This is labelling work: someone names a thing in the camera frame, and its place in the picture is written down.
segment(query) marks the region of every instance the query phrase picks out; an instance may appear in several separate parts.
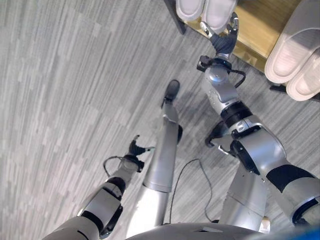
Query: gray carpet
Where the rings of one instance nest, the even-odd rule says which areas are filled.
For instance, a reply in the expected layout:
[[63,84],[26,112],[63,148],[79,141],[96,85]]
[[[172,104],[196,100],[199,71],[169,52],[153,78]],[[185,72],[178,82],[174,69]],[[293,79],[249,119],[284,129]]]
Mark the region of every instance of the gray carpet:
[[[213,186],[208,214],[219,219],[239,162],[204,145],[219,116],[196,64],[213,53],[191,29],[180,35],[160,0],[1,0],[0,239],[43,238],[106,179],[106,157],[123,155],[136,134],[138,144],[154,145],[171,79],[181,82],[176,108],[184,128],[174,179],[201,158]],[[235,57],[232,63],[247,72],[239,95],[279,137],[288,160],[319,177],[319,103],[271,92],[263,74]],[[150,159],[141,158],[147,166]],[[125,192],[113,240],[124,239],[145,172]],[[172,222],[205,222],[209,196],[194,162],[181,177]],[[271,196],[266,215],[272,231],[291,226]]]

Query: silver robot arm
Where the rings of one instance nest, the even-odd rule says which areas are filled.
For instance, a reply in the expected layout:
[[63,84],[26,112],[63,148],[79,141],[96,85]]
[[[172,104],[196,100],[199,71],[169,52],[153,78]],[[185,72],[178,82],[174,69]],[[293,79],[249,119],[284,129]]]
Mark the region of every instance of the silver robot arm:
[[121,199],[135,172],[141,172],[144,163],[136,157],[150,151],[136,145],[136,136],[129,152],[121,158],[115,173],[100,185],[83,203],[77,216],[69,219],[43,240],[98,240],[113,231],[122,211]]
[[287,161],[279,139],[251,113],[229,82],[232,69],[228,60],[238,33],[238,18],[232,18],[233,27],[228,27],[229,35],[224,37],[212,32],[205,22],[200,25],[216,56],[201,56],[197,69],[205,72],[202,87],[222,118],[206,143],[237,157],[247,171],[260,176],[294,224],[320,224],[319,179]]

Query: slipper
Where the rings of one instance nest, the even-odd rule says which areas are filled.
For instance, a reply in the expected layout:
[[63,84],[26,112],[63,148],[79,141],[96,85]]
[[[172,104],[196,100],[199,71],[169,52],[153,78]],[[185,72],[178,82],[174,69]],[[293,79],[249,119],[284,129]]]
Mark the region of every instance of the slipper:
[[297,101],[308,100],[320,92],[320,48],[311,55],[300,72],[288,82],[286,92]]
[[202,21],[206,22],[216,34],[222,33],[226,29],[237,3],[237,0],[206,0]]
[[264,68],[274,83],[290,81],[320,47],[320,1],[302,0],[279,36]]
[[176,0],[176,14],[185,21],[193,21],[200,17],[205,0]]

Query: wire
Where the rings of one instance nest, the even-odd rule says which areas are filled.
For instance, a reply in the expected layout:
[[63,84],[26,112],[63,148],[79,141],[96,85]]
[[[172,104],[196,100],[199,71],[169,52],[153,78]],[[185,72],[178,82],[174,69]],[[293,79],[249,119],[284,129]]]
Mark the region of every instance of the wire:
[[227,70],[228,72],[235,73],[235,74],[240,74],[242,75],[242,78],[234,85],[234,87],[237,89],[243,82],[246,80],[246,73],[244,71],[240,70],[235,70],[235,69],[230,69],[225,66],[219,65],[219,67]]
[[235,88],[238,88],[246,80],[246,73],[244,71],[233,69],[230,70],[230,72],[242,75],[242,78],[234,85]]
[[110,178],[111,175],[109,174],[109,172],[107,170],[106,164],[111,159],[119,159],[120,161],[122,161],[124,158],[122,156],[111,156],[111,157],[108,157],[106,160],[103,161],[103,169],[104,169],[106,175],[108,176],[108,178]]
[[212,199],[212,196],[213,196],[212,185],[211,185],[211,182],[210,182],[210,180],[209,180],[209,178],[208,178],[208,176],[207,176],[207,174],[206,174],[206,172],[205,172],[205,170],[204,170],[204,167],[202,166],[201,160],[200,160],[199,158],[195,158],[195,159],[187,162],[187,163],[183,166],[183,168],[181,169],[181,171],[180,171],[180,173],[179,173],[178,179],[176,180],[176,184],[175,184],[175,187],[174,187],[174,190],[173,190],[173,194],[172,194],[172,199],[171,199],[171,206],[170,206],[170,213],[169,213],[169,224],[171,224],[172,207],[173,207],[173,203],[174,203],[174,199],[175,199],[175,194],[176,194],[176,190],[177,190],[177,186],[178,186],[180,177],[181,177],[184,169],[185,169],[190,163],[192,163],[192,162],[194,162],[194,161],[199,161],[200,168],[201,168],[201,170],[202,170],[202,172],[203,172],[203,174],[204,174],[204,176],[205,176],[205,179],[207,180],[207,182],[208,182],[208,184],[209,184],[209,187],[210,187],[210,198],[209,198],[207,204],[206,204],[205,207],[204,207],[204,214],[205,214],[205,217],[206,217],[210,222],[212,222],[212,220],[208,217],[208,213],[207,213],[207,208],[208,208],[209,203],[211,202],[211,199]]

